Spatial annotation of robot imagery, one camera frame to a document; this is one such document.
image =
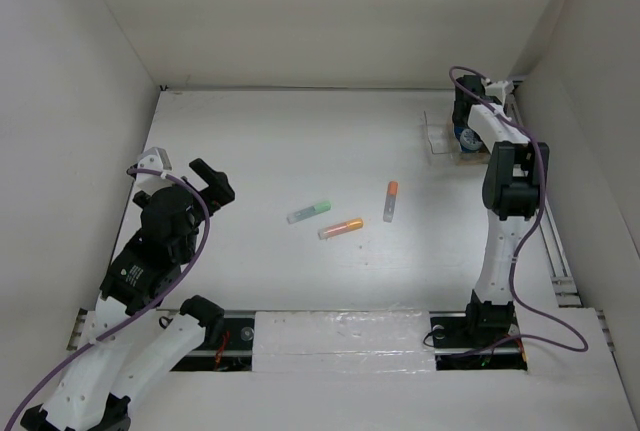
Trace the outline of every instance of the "cable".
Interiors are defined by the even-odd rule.
[[[172,321],[173,319],[171,319],[169,316],[160,316],[158,318],[158,324],[162,329],[167,329]]]
[[[230,338],[231,338],[231,333],[229,331],[227,331],[222,335],[222,346],[218,348],[218,351],[216,352],[216,355],[214,358],[214,361],[216,363],[213,368],[214,371],[218,371],[218,366],[220,366],[220,361],[222,361],[222,353],[224,353],[224,350],[227,347],[227,344],[229,344]]]
[[[136,319],[140,318],[147,311],[150,311],[151,309],[155,308],[164,298],[167,297],[167,295],[171,291],[173,291],[182,282],[182,280],[184,278],[186,278],[187,274],[189,274],[189,271],[191,271],[193,266],[196,264],[196,261],[198,261],[198,258],[202,254],[202,250],[204,249],[204,245],[206,244],[207,238],[209,237],[209,228],[211,226],[210,219],[209,219],[209,209],[207,208],[207,205],[205,204],[203,199],[200,197],[198,192],[195,189],[193,189],[190,186],[188,186],[180,178],[176,178],[175,176],[172,176],[170,174],[163,174],[160,171],[154,171],[154,170],[151,170],[151,169],[140,169],[140,168],[131,168],[131,169],[127,170],[127,174],[129,174],[129,175],[152,174],[154,176],[164,177],[165,179],[168,179],[172,183],[174,183],[174,184],[186,189],[187,191],[189,191],[193,195],[193,197],[196,199],[198,204],[200,206],[202,206],[202,209],[204,211],[204,231],[202,233],[202,239],[200,240],[200,245],[198,246],[198,249],[196,249],[196,252],[194,253],[193,258],[191,259],[191,261],[189,261],[189,263],[187,263],[187,265],[184,268],[184,271],[176,278],[176,280],[173,283],[171,283],[171,285],[169,285],[169,287],[166,290],[164,290],[162,293],[160,293],[153,301],[151,301],[149,304],[147,304],[140,311],[138,311],[133,316],[125,319],[120,324],[117,324],[116,326],[114,326],[110,330],[108,330],[108,331],[102,333],[100,336],[98,336],[96,338],[98,341],[104,341],[108,337],[114,335],[118,331],[122,330],[123,328],[125,328],[128,325],[130,325],[131,323],[133,323]],[[16,423],[16,421],[20,417],[20,414],[22,414],[22,411],[24,411],[24,408],[27,407],[27,405],[35,397],[35,395],[38,394],[38,392],[40,392],[40,390],[42,388],[44,388],[47,385],[47,383],[49,381],[51,381],[51,379],[56,374],[58,374],[60,371],[62,371],[64,368],[66,368],[69,364],[71,364],[74,359],[76,359],[79,356],[82,356],[84,353],[89,351],[92,347],[93,347],[93,345],[91,343],[87,343],[84,346],[81,346],[75,352],[73,352],[72,354],[67,356],[66,359],[62,360],[60,362],[60,364],[58,364],[55,368],[53,368],[44,378],[42,378],[42,380],[38,384],[35,385],[35,387],[29,392],[29,394],[27,394],[27,396],[25,396],[25,398],[22,400],[22,402],[18,405],[16,410],[13,412],[13,414],[9,418],[9,421],[7,422],[7,425],[4,428],[4,431],[11,431],[11,428],[13,428],[13,425]]]
[[[487,77],[484,76],[483,74],[479,73],[475,69],[467,68],[465,66],[452,66],[451,69],[449,69],[449,79],[451,79],[451,82],[453,83],[453,85],[456,88],[461,90],[466,95],[474,98],[480,104],[484,105],[486,108],[488,108],[489,110],[491,110],[495,114],[496,109],[493,107],[493,105],[490,102],[488,102],[485,99],[482,99],[480,96],[478,96],[477,94],[473,93],[472,91],[470,91],[469,89],[465,88],[462,84],[460,84],[460,83],[458,83],[456,81],[456,78],[453,75],[454,71],[456,71],[456,70],[467,71],[467,72],[475,74],[479,78],[482,78],[482,79],[485,79],[485,80],[487,79]],[[580,339],[580,341],[582,341],[582,347],[578,348],[578,347],[575,347],[575,346],[569,346],[567,344],[563,344],[563,343],[560,343],[558,341],[554,341],[554,340],[549,339],[549,338],[544,338],[542,336],[536,336],[536,335],[532,335],[532,334],[514,334],[514,335],[511,335],[511,336],[507,336],[507,337],[504,337],[502,339],[499,339],[495,343],[493,343],[493,344],[491,344],[489,346],[485,346],[484,348],[472,349],[470,351],[467,351],[467,352],[464,352],[464,353],[459,353],[459,354],[452,354],[452,355],[450,355],[450,357],[464,358],[464,357],[467,357],[467,356],[473,356],[475,354],[482,353],[482,352],[488,351],[490,349],[493,350],[496,347],[500,346],[501,344],[508,343],[509,341],[514,341],[514,340],[523,339],[523,338],[525,338],[525,339],[534,339],[536,341],[542,341],[544,343],[551,344],[552,346],[556,346],[556,347],[559,347],[559,348],[562,348],[562,349],[566,349],[566,350],[569,350],[569,351],[574,351],[576,353],[584,353],[584,352],[589,350],[589,343],[587,343],[587,340],[584,338],[584,336],[576,328],[574,328],[569,323],[567,323],[567,322],[565,322],[565,321],[563,321],[563,320],[561,320],[559,318],[556,318],[555,316],[553,316],[553,315],[551,315],[549,313],[545,313],[544,311],[540,311],[539,309],[535,309],[534,307],[529,306],[524,301],[522,301],[522,299],[520,299],[520,297],[518,296],[518,293],[516,292],[515,275],[516,275],[516,263],[517,263],[518,256],[520,255],[520,251],[524,247],[524,245],[527,242],[527,240],[531,236],[533,236],[533,233],[535,233],[536,230],[540,227],[540,223],[542,222],[542,216],[544,215],[544,210],[545,210],[545,206],[546,206],[546,199],[547,199],[546,176],[545,176],[545,171],[544,171],[544,163],[543,163],[543,160],[542,160],[542,153],[540,152],[540,145],[539,145],[538,141],[535,139],[535,137],[533,136],[533,134],[531,134],[529,132],[529,130],[527,130],[524,126],[520,126],[519,124],[510,121],[509,119],[505,118],[504,116],[496,115],[496,117],[503,124],[506,124],[507,126],[511,126],[512,128],[517,129],[522,134],[524,134],[527,138],[529,138],[529,141],[531,141],[531,145],[533,146],[533,151],[534,151],[534,154],[535,154],[536,162],[538,164],[537,168],[538,168],[539,181],[540,181],[540,203],[539,203],[539,206],[538,206],[538,208],[539,208],[538,209],[538,213],[536,214],[536,219],[534,220],[533,225],[531,226],[529,231],[522,237],[522,239],[520,240],[520,242],[516,246],[516,249],[513,251],[513,259],[511,261],[511,267],[509,268],[509,290],[511,291],[511,294],[513,295],[513,300],[516,303],[518,303],[520,306],[522,306],[527,311],[530,311],[530,312],[532,312],[534,314],[537,314],[538,316],[542,316],[543,318],[547,318],[547,319],[550,319],[551,321],[555,321],[556,323],[561,324],[562,326],[567,328],[569,331],[571,331],[573,334],[575,334],[578,337],[578,339]]]

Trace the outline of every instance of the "screw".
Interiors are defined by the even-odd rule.
[[[444,326],[441,324],[436,324],[433,328],[431,328],[431,332],[433,333],[434,339],[444,339]]]
[[[242,339],[243,341],[252,341],[253,328],[250,328],[248,326],[246,328],[242,328],[242,331],[240,331],[240,339]]]

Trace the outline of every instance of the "white table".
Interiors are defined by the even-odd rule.
[[[484,167],[452,165],[425,140],[425,116],[443,123],[451,106],[448,92],[162,93],[147,147],[167,149],[179,175],[193,176],[188,162],[203,158],[237,193],[164,307],[198,293],[267,312],[257,316],[253,372],[171,373],[133,415],[135,429],[635,429],[595,313],[557,307],[539,235],[517,288],[583,332],[589,352],[525,343],[528,372],[435,371],[419,342],[428,313],[401,310],[463,309],[487,231]],[[389,180],[399,183],[391,224],[382,221]],[[330,212],[287,224],[323,199]],[[130,205],[116,251],[138,215]],[[354,217],[362,230],[318,240],[318,228]],[[272,312],[341,309],[387,311]],[[575,342],[546,320],[518,318],[523,332]]]
[[[449,92],[164,92],[146,147],[167,150],[179,175],[203,158],[225,171],[236,201],[216,213],[212,238],[166,301],[195,293],[227,309],[464,309],[487,235],[484,166],[442,165],[426,140],[425,113],[449,119]],[[387,183],[399,191],[382,221]],[[289,225],[292,211],[332,210]],[[139,226],[129,205],[118,250]],[[320,241],[319,228],[362,217],[362,230]],[[521,258],[523,296],[554,305],[539,236]]]

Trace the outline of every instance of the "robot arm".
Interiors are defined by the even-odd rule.
[[[504,100],[509,92],[506,82],[488,84],[475,75],[458,78],[473,94],[492,103],[494,110],[456,89],[453,124],[473,131],[491,153],[482,186],[487,208],[489,233],[480,277],[471,293],[465,316],[446,324],[432,318],[434,326],[445,329],[436,347],[447,336],[455,336],[460,348],[480,348],[503,338],[514,321],[513,296],[509,275],[514,251],[530,228],[540,202],[539,163],[529,138],[509,126]],[[546,174],[549,148],[539,143]]]
[[[140,156],[137,166],[160,173],[171,169],[166,153],[158,148]],[[194,189],[209,216],[235,199],[224,173],[200,159],[190,167],[209,185],[202,191]],[[224,310],[195,296],[184,303],[176,321],[122,372],[139,326],[151,314],[141,315],[104,341],[97,340],[156,300],[180,276],[180,266],[195,254],[198,228],[205,218],[204,209],[194,205],[187,189],[151,175],[142,175],[137,185],[142,191],[134,202],[142,208],[142,225],[113,260],[100,285],[95,321],[89,330],[94,347],[69,365],[43,405],[25,412],[21,425],[29,431],[126,430],[129,407],[186,353],[207,339],[215,341],[222,330]]]

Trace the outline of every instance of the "orange cap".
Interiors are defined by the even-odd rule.
[[[389,181],[389,186],[387,187],[387,194],[391,196],[395,196],[398,194],[398,182],[397,181]]]
[[[362,221],[362,218],[350,219],[349,221],[346,221],[344,224],[347,228],[349,228],[349,231],[360,229],[361,227],[364,226],[364,222]]]

